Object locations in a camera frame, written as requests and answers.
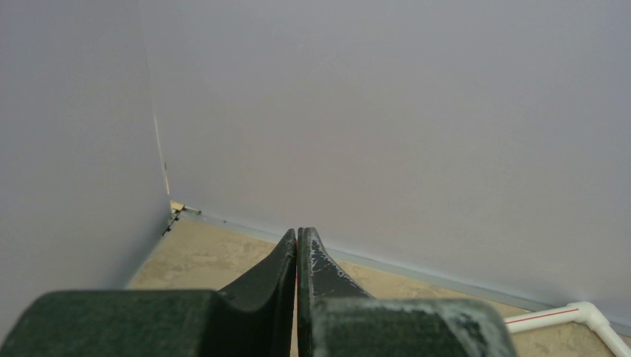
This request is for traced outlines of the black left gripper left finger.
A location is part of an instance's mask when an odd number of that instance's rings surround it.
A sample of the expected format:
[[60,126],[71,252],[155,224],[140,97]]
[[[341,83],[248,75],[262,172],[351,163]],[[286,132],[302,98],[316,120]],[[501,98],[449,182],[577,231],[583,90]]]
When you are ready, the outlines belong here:
[[297,242],[288,230],[218,289],[73,290],[38,297],[3,356],[288,356]]

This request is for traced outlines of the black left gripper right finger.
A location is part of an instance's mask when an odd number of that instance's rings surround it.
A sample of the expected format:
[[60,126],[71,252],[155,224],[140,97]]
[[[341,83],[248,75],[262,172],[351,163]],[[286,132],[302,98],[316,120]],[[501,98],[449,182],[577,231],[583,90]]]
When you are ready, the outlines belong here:
[[300,356],[516,356],[490,304],[377,299],[327,253],[315,228],[299,228],[297,240]]

